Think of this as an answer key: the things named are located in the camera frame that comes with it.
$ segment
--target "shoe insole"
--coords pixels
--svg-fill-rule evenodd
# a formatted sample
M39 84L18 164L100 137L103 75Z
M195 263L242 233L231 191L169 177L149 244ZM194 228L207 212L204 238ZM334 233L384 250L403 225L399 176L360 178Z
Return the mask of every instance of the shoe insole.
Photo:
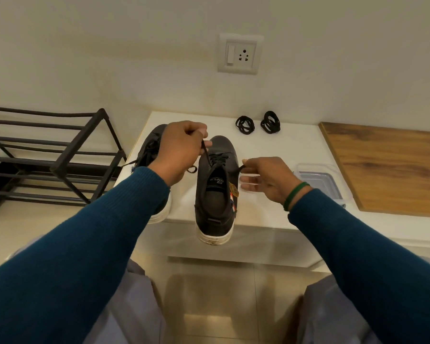
M215 216L221 215L226 209L226 176L220 169L216 169L207 181L204 196L204 207Z

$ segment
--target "plastic container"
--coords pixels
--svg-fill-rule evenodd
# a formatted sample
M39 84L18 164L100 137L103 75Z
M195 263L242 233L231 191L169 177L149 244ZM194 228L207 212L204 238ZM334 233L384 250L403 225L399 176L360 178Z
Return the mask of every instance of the plastic container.
M332 164L299 163L294 171L296 177L318 188L342 207L352 199L343 175Z

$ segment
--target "green bracelet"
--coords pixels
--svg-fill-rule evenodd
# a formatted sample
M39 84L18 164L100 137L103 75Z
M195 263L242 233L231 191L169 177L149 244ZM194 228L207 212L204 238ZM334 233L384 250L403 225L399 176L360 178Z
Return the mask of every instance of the green bracelet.
M291 193L288 195L287 199L285 199L285 202L283 203L283 209L285 211L288 211L288 207L290 206L290 203L292 202L293 198L298 194L300 190L302 190L306 186L310 186L310 184L308 184L307 182L301 182L295 187L294 190L291 191Z

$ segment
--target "electrical outlet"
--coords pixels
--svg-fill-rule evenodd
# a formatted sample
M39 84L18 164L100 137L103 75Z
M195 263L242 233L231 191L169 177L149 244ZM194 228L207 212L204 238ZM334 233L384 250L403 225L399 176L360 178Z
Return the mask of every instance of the electrical outlet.
M218 71L257 74L263 40L260 35L220 34Z

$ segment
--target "black sneaker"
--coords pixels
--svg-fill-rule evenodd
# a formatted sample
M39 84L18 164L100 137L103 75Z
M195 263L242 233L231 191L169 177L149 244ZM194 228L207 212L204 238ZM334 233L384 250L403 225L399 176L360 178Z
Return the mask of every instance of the black sneaker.
M210 245L226 243L237 212L239 165L234 146L224 136L214 136L212 147L199 159L196 186L196 233Z
M143 142L142 148L138 152L137 159L133 162L134 166L132 167L132 172L134 172L134 170L138 167L148 167L151 162L156 159L161 143L161 135L164 132L166 126L167 124L161 124L155 127L152 132L149 133ZM172 196L169 192L169 196L156 208L148 223L158 223L163 221L169 212L171 212L171 206Z

